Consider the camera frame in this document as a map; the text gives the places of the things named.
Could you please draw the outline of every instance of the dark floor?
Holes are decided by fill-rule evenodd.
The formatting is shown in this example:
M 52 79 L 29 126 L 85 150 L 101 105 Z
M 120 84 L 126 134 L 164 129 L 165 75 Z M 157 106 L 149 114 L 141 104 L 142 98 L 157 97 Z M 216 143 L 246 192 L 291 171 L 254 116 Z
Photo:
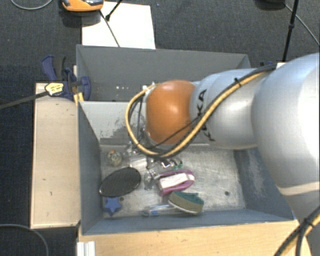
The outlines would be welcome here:
M 15 0 L 24 6 L 45 0 Z M 253 0 L 125 0 L 151 5 L 157 48 L 248 54 L 253 67 L 282 59 L 291 13 L 287 8 L 261 10 Z M 293 0 L 286 1 L 292 8 Z M 297 14 L 319 40 L 320 1 L 300 1 Z M 45 80 L 40 61 L 65 55 L 76 64 L 81 43 L 80 19 L 62 9 L 59 0 L 25 11 L 10 0 L 0 8 L 0 99 L 14 101 L 34 93 Z M 318 52 L 319 47 L 296 20 L 288 59 Z M 29 224 L 33 147 L 33 103 L 0 110 L 0 224 Z M 41 230 L 50 255 L 75 255 L 75 228 Z M 0 228 L 0 255 L 45 255 L 34 234 Z

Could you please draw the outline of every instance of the yellow tag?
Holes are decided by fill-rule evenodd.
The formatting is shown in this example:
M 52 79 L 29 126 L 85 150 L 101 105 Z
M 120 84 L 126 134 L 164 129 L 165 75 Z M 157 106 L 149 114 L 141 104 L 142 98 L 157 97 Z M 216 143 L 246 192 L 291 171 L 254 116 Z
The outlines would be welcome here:
M 64 84 L 58 82 L 51 82 L 44 87 L 50 96 L 60 96 L 64 93 Z

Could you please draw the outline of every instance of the blue star-shaped object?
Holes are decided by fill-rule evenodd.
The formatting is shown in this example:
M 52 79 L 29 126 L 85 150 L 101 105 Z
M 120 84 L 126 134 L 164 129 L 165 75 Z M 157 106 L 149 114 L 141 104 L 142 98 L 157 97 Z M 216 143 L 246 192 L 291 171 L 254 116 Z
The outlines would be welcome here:
M 107 212 L 111 217 L 115 212 L 119 211 L 122 205 L 119 203 L 119 198 L 116 197 L 107 197 L 106 203 L 104 205 L 104 211 Z

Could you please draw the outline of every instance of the green sponge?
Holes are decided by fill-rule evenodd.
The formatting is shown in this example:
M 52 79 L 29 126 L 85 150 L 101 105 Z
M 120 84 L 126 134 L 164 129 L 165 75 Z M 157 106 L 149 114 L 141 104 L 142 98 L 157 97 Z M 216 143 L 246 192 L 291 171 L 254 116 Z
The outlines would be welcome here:
M 173 207 L 190 214 L 200 213 L 205 204 L 205 202 L 198 196 L 198 193 L 186 193 L 181 191 L 172 192 L 169 196 L 168 202 Z

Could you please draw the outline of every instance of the black disc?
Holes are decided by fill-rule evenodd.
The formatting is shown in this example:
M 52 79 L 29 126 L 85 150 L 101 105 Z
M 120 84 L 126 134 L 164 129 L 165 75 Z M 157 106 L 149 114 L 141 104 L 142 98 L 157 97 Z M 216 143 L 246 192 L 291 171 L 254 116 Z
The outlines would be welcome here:
M 138 170 L 126 167 L 108 175 L 99 188 L 104 197 L 120 197 L 135 190 L 141 182 Z

